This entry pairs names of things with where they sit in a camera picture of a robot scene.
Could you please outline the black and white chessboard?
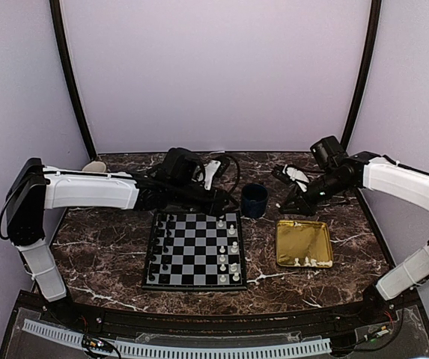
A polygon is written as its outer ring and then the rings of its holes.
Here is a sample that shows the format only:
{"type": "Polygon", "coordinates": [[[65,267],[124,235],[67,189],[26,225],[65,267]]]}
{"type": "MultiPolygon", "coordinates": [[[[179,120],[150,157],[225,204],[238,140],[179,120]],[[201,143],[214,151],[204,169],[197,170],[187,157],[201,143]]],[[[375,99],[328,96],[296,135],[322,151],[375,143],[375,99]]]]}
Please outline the black and white chessboard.
{"type": "Polygon", "coordinates": [[[238,211],[217,218],[204,213],[156,212],[150,230],[142,288],[176,292],[244,291],[248,287],[241,217],[238,211]],[[223,220],[225,226],[217,227],[223,220]],[[236,233],[228,229],[233,224],[236,233]],[[229,255],[237,242],[237,270],[230,270],[229,255]],[[226,261],[219,261],[225,246],[226,261]],[[219,269],[225,264],[226,270],[219,269]],[[233,274],[240,279],[233,281],[233,274]],[[226,281],[219,281],[224,274],[226,281]]]}

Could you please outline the white chess king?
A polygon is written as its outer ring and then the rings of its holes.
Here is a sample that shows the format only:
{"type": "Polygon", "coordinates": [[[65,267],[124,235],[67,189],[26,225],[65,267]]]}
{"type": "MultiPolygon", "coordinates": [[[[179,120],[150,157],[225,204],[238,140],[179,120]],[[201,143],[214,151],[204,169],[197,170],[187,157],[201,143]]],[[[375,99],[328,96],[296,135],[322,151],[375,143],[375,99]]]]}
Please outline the white chess king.
{"type": "Polygon", "coordinates": [[[238,252],[238,250],[239,250],[238,243],[237,243],[237,242],[233,242],[233,244],[232,244],[232,246],[231,246],[231,252],[232,252],[233,254],[236,254],[236,253],[238,252]]]}

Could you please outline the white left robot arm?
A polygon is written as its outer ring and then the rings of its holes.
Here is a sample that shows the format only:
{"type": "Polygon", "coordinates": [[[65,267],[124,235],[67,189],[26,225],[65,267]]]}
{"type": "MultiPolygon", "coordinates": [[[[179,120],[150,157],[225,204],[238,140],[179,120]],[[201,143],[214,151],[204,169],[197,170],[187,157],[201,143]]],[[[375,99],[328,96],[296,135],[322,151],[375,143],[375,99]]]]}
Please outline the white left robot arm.
{"type": "Polygon", "coordinates": [[[165,159],[146,171],[69,171],[29,159],[10,187],[0,213],[0,239],[20,253],[51,314],[64,326],[80,320],[80,310],[55,264],[43,228],[44,212],[68,207],[106,207],[146,212],[179,206],[219,216],[237,205],[213,179],[219,166],[193,156],[165,159]]]}

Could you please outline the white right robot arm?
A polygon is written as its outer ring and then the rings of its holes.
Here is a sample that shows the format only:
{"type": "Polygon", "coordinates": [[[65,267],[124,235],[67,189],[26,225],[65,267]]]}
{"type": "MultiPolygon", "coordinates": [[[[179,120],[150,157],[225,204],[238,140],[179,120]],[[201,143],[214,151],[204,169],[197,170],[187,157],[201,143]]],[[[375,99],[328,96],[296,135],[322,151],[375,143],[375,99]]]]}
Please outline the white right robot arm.
{"type": "Polygon", "coordinates": [[[385,301],[429,280],[429,173],[371,152],[338,153],[318,164],[320,172],[314,179],[296,165],[275,168],[292,186],[280,212],[313,216],[322,203],[343,191],[358,189],[364,192],[384,234],[414,236],[405,258],[398,259],[393,269],[371,285],[366,292],[370,297],[356,309],[357,319],[371,325],[385,313],[385,301]]]}

